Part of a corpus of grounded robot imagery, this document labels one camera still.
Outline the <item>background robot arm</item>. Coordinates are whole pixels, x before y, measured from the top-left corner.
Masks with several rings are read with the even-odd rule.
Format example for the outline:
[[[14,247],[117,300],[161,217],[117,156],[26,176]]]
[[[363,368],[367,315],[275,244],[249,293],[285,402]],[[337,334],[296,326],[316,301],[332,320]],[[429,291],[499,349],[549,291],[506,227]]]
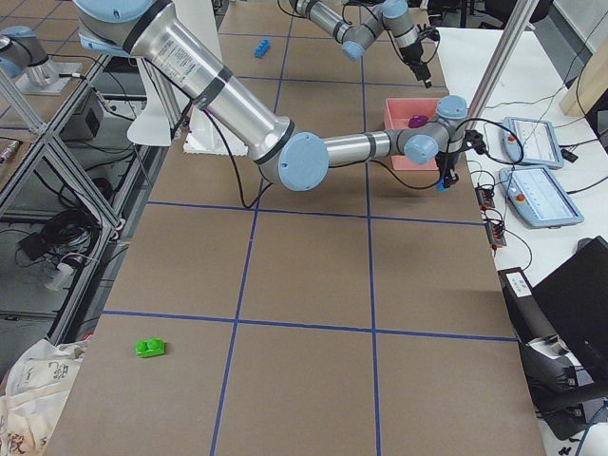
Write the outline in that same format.
[[[23,94],[58,96],[81,68],[80,63],[54,61],[31,28],[1,30],[1,69]]]

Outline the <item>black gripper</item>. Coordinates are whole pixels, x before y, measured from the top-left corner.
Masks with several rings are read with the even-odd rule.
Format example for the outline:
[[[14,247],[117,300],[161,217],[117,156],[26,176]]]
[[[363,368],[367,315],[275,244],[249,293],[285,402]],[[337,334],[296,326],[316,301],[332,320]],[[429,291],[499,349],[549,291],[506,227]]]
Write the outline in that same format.
[[[450,140],[446,150],[437,154],[436,164],[443,186],[452,186],[459,181],[455,166],[461,155],[470,149],[481,153],[485,150],[484,136],[474,129],[465,130],[461,138]]]
[[[434,54],[428,60],[424,59],[423,41],[426,39],[434,43],[440,42],[440,33],[436,27],[415,26],[398,39],[398,50],[402,62],[414,72],[416,79],[422,82],[425,88],[430,88],[432,82],[428,62],[434,58]]]

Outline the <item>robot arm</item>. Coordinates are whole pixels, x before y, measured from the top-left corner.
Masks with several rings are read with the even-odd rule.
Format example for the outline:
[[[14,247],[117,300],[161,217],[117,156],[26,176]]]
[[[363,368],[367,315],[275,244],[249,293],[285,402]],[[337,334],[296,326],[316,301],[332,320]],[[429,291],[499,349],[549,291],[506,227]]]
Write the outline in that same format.
[[[467,130],[466,100],[445,96],[434,116],[417,128],[389,129],[321,139],[277,116],[178,18],[171,1],[79,1],[81,43],[100,52],[141,58],[159,70],[200,111],[224,124],[248,148],[269,182],[308,191],[332,167],[394,155],[435,161],[448,188],[461,153],[482,144]]]
[[[294,19],[322,30],[350,61],[363,61],[378,71],[407,71],[405,80],[424,88],[439,81],[439,30],[425,12],[407,1],[278,1],[279,9]]]

